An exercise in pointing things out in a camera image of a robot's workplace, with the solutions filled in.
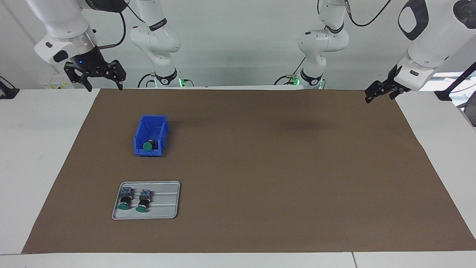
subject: gray tray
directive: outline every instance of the gray tray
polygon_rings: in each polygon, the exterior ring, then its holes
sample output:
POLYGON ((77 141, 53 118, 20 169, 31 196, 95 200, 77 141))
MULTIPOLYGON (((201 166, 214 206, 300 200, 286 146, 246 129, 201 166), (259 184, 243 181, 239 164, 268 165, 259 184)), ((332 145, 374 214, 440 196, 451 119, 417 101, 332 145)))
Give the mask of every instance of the gray tray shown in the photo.
POLYGON ((123 182, 119 186, 116 195, 116 203, 112 210, 114 220, 140 220, 140 219, 172 219, 177 216, 179 206, 180 182, 161 181, 161 182, 123 182), (134 199, 130 202, 129 210, 118 209, 119 193, 122 187, 131 187, 134 189, 134 199), (139 204, 139 195, 141 189, 151 190, 152 200, 149 205, 149 211, 141 213, 136 211, 139 204))

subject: wire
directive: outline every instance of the wire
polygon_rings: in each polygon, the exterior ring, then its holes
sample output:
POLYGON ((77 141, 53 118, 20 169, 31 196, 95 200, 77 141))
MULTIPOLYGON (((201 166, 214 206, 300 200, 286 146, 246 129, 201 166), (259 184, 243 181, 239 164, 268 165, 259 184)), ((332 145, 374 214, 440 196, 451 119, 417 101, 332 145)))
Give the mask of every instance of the wire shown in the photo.
POLYGON ((126 20, 124 19, 124 15, 122 14, 122 12, 119 13, 119 15, 120 15, 120 18, 122 20, 122 26, 124 27, 124 31, 122 33, 121 40, 114 45, 115 47, 119 46, 120 44, 122 44, 122 42, 124 42, 124 39, 126 38, 126 31, 127 31, 126 20))
POLYGON ((147 83, 146 83, 146 87, 149 87, 149 83, 150 83, 150 82, 154 83, 154 82, 155 82, 155 80, 149 80, 149 81, 147 81, 147 83))
POLYGON ((283 79, 285 79, 285 78, 287 78, 287 77, 288 77, 287 75, 283 75, 283 76, 279 77, 279 78, 276 80, 276 82, 274 82, 273 85, 274 85, 274 86, 277 85, 279 81, 281 81, 281 80, 283 80, 283 79))
POLYGON ((190 83, 192 83, 193 86, 195 86, 195 84, 193 83, 193 81, 190 80, 190 79, 184 79, 183 81, 184 81, 184 82, 190 82, 190 83))
POLYGON ((474 62, 471 66, 466 69, 456 80, 445 90, 437 91, 436 95, 438 98, 441 99, 448 99, 451 92, 459 86, 465 79, 467 79, 472 73, 476 71, 476 62, 474 62))
POLYGON ((145 21, 143 21, 135 12, 134 10, 132 10, 132 8, 129 6, 129 4, 127 4, 127 8, 129 8, 129 10, 132 12, 132 14, 134 14, 134 16, 136 16, 136 18, 139 19, 139 21, 143 22, 143 23, 146 23, 145 21))
MULTIPOLYGON (((293 72, 293 75, 296 74, 296 72, 299 70, 299 68, 301 67, 302 63, 306 60, 306 57, 304 57, 304 59, 302 59, 301 63, 299 64, 299 66, 296 68, 296 70, 293 72)), ((291 83, 291 78, 288 80, 288 82, 284 85, 292 85, 293 83, 291 83)))
POLYGON ((5 80, 7 83, 9 83, 12 88, 16 88, 16 87, 15 87, 12 83, 10 83, 10 81, 8 81, 5 77, 3 77, 3 76, 0 75, 0 78, 3 79, 3 80, 5 80))
POLYGON ((119 15, 120 15, 120 18, 122 19, 122 27, 123 27, 121 40, 113 45, 100 46, 98 47, 99 49, 115 48, 119 46, 120 44, 122 44, 122 42, 124 42, 124 39, 126 38, 126 31, 127 31, 126 20, 124 19, 124 15, 122 14, 122 12, 120 12, 119 15))
POLYGON ((356 25, 356 26, 358 26, 358 27, 365 27, 365 26, 368 26, 368 25, 370 25, 371 23, 373 23, 373 22, 380 16, 380 14, 382 14, 382 12, 385 10, 385 8, 387 8, 388 4, 390 4, 390 2, 391 2, 392 0, 388 0, 387 3, 385 4, 385 6, 382 7, 382 9, 380 10, 380 12, 379 12, 370 22, 368 22, 368 23, 366 23, 366 24, 358 24, 358 23, 356 23, 356 22, 354 21, 354 19, 352 18, 352 11, 350 10, 349 1, 348 1, 348 0, 344 0, 344 1, 346 2, 347 13, 349 14, 349 19, 350 19, 350 21, 351 21, 354 25, 356 25))
POLYGON ((325 89, 325 88, 326 88, 326 83, 327 83, 327 82, 326 82, 326 80, 325 80, 325 79, 322 79, 322 81, 324 81, 324 85, 322 86, 322 89, 325 89))
POLYGON ((146 79, 146 77, 148 76, 152 76, 152 74, 148 73, 146 75, 144 75, 140 80, 139 80, 139 83, 137 84, 137 87, 140 87, 140 84, 142 83, 142 81, 144 81, 144 79, 146 79))
POLYGON ((472 88, 472 87, 474 87, 474 86, 476 86, 476 84, 474 84, 474 85, 472 85, 472 86, 470 86, 470 87, 467 87, 467 88, 465 88, 465 89, 462 89, 462 90, 458 90, 458 91, 451 92, 450 94, 462 92, 462 91, 468 90, 468 89, 470 89, 470 88, 472 88))

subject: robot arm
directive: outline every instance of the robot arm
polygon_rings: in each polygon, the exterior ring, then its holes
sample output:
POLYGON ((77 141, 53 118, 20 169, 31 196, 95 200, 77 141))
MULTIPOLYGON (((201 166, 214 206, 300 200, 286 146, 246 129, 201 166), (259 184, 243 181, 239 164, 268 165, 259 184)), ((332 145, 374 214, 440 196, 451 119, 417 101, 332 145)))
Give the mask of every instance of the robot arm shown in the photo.
POLYGON ((66 59, 64 70, 71 82, 92 86, 88 77, 105 77, 122 89, 126 72, 119 61, 107 63, 96 44, 96 38, 81 8, 121 12, 124 0, 26 0, 33 13, 43 22, 48 34, 35 46, 35 52, 50 64, 66 59))
POLYGON ((160 0, 137 0, 147 25, 134 26, 130 38, 150 58, 154 76, 164 86, 180 86, 171 53, 179 51, 179 35, 167 24, 160 0))
POLYGON ((304 86, 309 88, 316 87, 322 79, 326 59, 321 54, 342 50, 349 44, 349 34, 344 29, 344 0, 321 0, 317 8, 326 27, 305 32, 299 38, 299 49, 307 58, 300 74, 307 82, 304 86))
POLYGON ((419 90, 435 69, 476 34, 476 0, 410 0, 398 24, 412 44, 387 80, 375 81, 366 102, 390 93, 390 98, 419 90))

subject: white table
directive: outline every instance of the white table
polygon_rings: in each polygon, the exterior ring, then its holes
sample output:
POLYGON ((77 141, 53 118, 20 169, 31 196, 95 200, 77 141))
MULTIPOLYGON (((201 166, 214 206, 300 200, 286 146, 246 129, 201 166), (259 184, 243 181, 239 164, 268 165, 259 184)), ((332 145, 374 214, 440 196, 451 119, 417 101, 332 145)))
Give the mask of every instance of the white table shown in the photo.
MULTIPOLYGON (((24 90, 14 100, 0 101, 0 182, 12 189, 2 192, 0 267, 67 264, 129 268, 139 261, 167 268, 354 268, 355 261, 358 268, 475 266, 476 252, 18 255, 98 92, 24 90)), ((476 234, 476 174, 471 174, 476 160, 476 132, 451 103, 438 101, 433 93, 406 93, 397 102, 463 219, 476 234)))

